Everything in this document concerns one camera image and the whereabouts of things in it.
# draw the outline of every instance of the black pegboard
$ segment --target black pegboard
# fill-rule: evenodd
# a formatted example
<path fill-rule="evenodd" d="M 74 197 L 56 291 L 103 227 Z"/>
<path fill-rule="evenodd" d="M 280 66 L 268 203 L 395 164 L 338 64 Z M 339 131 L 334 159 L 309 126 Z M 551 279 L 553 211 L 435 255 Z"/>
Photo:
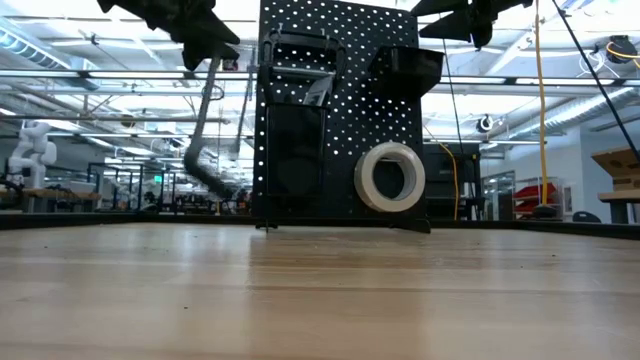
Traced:
<path fill-rule="evenodd" d="M 328 103 L 331 112 L 325 124 L 323 193 L 309 202 L 266 196 L 266 104 L 263 89 L 258 85 L 253 215 L 280 218 L 424 218 L 424 200 L 400 214 L 371 210 L 360 201 L 353 183 L 358 159 L 380 143 L 406 144 L 422 156 L 420 99 L 390 99 L 374 94 L 367 72 L 381 46 L 418 45 L 417 20 L 407 11 L 347 2 L 262 0 L 259 41 L 280 27 L 316 34 L 324 32 L 339 39 L 347 49 L 348 66 L 344 79 Z M 334 60 L 306 50 L 294 51 L 276 50 L 274 65 L 324 70 Z M 289 94 L 294 102 L 301 103 L 309 86 L 309 82 L 291 84 L 274 79 L 272 90 L 276 101 L 282 101 Z M 397 172 L 389 172 L 389 176 L 378 181 L 400 182 L 403 179 Z"/>

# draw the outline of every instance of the table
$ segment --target table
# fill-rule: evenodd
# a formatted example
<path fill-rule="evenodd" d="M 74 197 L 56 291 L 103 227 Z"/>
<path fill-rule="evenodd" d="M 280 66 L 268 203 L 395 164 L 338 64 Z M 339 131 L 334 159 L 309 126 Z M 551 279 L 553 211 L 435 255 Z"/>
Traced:
<path fill-rule="evenodd" d="M 627 360 L 640 242 L 512 230 L 0 232 L 0 358 Z"/>
<path fill-rule="evenodd" d="M 613 224 L 628 224 L 627 204 L 640 204 L 640 189 L 601 193 L 598 194 L 598 198 L 609 204 Z"/>

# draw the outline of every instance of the cardboard box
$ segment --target cardboard box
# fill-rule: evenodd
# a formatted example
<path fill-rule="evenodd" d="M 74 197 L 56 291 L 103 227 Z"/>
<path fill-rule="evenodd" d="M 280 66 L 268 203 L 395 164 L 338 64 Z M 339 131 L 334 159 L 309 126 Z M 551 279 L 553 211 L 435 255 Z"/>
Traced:
<path fill-rule="evenodd" d="M 640 164 L 630 148 L 607 150 L 591 155 L 613 178 L 613 191 L 640 189 Z"/>

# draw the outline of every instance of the chair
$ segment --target chair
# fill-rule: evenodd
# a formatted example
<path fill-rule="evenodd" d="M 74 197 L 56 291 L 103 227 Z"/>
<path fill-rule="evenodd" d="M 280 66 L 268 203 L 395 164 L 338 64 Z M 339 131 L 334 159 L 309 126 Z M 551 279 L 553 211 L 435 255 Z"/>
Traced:
<path fill-rule="evenodd" d="M 577 213 L 573 214 L 573 222 L 602 224 L 602 221 L 600 220 L 599 217 L 587 211 L 578 211 Z"/>

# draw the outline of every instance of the yellow cable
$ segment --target yellow cable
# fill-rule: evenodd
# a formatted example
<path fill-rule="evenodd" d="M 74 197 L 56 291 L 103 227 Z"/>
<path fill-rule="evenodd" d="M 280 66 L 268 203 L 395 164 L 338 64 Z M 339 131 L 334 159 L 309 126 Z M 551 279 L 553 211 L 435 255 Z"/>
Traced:
<path fill-rule="evenodd" d="M 607 44 L 607 51 L 612 53 L 613 55 L 617 56 L 617 57 L 621 57 L 621 58 L 625 58 L 625 59 L 640 59 L 640 55 L 629 55 L 629 54 L 623 54 L 623 53 L 619 53 L 617 51 L 611 50 L 611 45 L 615 45 L 613 42 L 610 42 Z"/>
<path fill-rule="evenodd" d="M 453 153 L 446 146 L 442 145 L 442 143 L 440 143 L 438 139 L 436 139 L 436 137 L 433 136 L 431 131 L 429 131 L 429 129 L 426 126 L 424 128 L 425 130 L 427 130 L 427 132 L 429 133 L 433 141 L 435 141 L 438 145 L 440 145 L 440 147 L 442 147 L 444 151 L 446 151 L 447 154 L 449 154 L 449 157 L 451 157 L 451 163 L 453 164 L 453 184 L 456 189 L 456 202 L 455 202 L 456 205 L 455 205 L 455 208 L 453 209 L 453 221 L 456 221 L 458 220 L 458 202 L 460 201 L 460 190 L 458 189 L 458 167 L 456 166 L 456 158 L 453 156 Z"/>
<path fill-rule="evenodd" d="M 540 167 L 542 169 L 542 205 L 547 205 L 547 154 L 544 148 L 544 120 L 546 118 L 546 98 L 542 76 L 542 55 L 540 53 L 540 0 L 536 0 L 536 62 L 538 65 L 538 85 L 540 86 Z"/>
<path fill-rule="evenodd" d="M 611 50 L 611 45 L 615 45 L 613 42 L 610 42 L 607 44 L 607 51 L 610 52 L 611 54 L 617 56 L 617 57 L 621 57 L 624 59 L 633 59 L 633 63 L 636 64 L 636 66 L 638 67 L 638 69 L 640 69 L 640 62 L 638 62 L 638 59 L 640 59 L 640 55 L 629 55 L 629 54 L 623 54 L 623 53 L 619 53 L 617 51 Z"/>

